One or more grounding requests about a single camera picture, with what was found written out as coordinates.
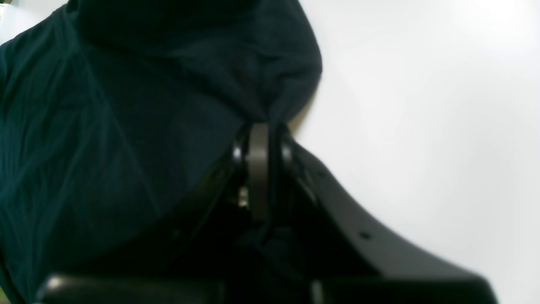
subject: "white background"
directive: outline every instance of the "white background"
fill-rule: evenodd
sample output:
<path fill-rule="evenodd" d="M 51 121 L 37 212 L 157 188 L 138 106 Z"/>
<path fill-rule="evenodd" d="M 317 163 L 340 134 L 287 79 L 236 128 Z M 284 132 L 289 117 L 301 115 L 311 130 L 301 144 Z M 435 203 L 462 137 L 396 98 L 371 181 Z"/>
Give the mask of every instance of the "white background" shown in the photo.
<path fill-rule="evenodd" d="M 16 0 L 0 42 L 63 0 Z M 389 228 L 540 303 L 540 2 L 301 0 L 321 84 L 298 141 Z"/>

